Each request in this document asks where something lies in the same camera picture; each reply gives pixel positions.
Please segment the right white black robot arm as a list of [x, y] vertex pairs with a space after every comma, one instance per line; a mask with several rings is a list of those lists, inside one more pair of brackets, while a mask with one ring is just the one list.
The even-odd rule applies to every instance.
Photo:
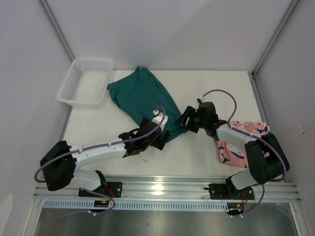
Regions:
[[175, 124], [194, 133], [203, 129], [214, 140], [232, 144], [246, 153], [246, 168], [225, 181], [224, 191], [230, 198], [237, 198], [247, 187], [276, 181], [278, 176], [284, 179], [290, 169], [274, 134], [259, 136], [233, 127], [228, 121], [219, 119], [212, 102], [200, 103], [197, 109], [188, 106]]

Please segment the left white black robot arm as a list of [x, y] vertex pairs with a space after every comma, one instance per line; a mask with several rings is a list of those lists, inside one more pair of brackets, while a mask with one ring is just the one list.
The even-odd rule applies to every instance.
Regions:
[[152, 120], [144, 118], [139, 128], [120, 134], [104, 144], [92, 146], [70, 146], [66, 141], [57, 142], [40, 160], [39, 172], [49, 191], [61, 190], [67, 186], [88, 189], [95, 196], [106, 193], [107, 182], [101, 171], [83, 169], [92, 163], [109, 159], [122, 159], [138, 155], [148, 147], [162, 150], [170, 136], [165, 131], [168, 117], [159, 114]]

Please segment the green shorts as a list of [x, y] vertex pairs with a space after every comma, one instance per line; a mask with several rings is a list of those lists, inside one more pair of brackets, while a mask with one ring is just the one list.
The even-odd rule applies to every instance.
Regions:
[[187, 132], [175, 124], [182, 115], [172, 96], [157, 77], [146, 67], [138, 66], [130, 75], [108, 84], [112, 101], [138, 125], [143, 118], [152, 119], [153, 110], [165, 108], [168, 121], [164, 131], [170, 131], [168, 142]]

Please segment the pink shark print shorts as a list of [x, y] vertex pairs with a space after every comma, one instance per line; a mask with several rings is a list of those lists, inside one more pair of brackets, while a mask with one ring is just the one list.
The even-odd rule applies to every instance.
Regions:
[[[265, 135], [270, 132], [270, 127], [265, 122], [252, 123], [232, 120], [231, 124], [235, 128], [247, 133]], [[219, 162], [240, 168], [248, 166], [247, 155], [244, 150], [224, 141], [215, 141], [215, 145]]]

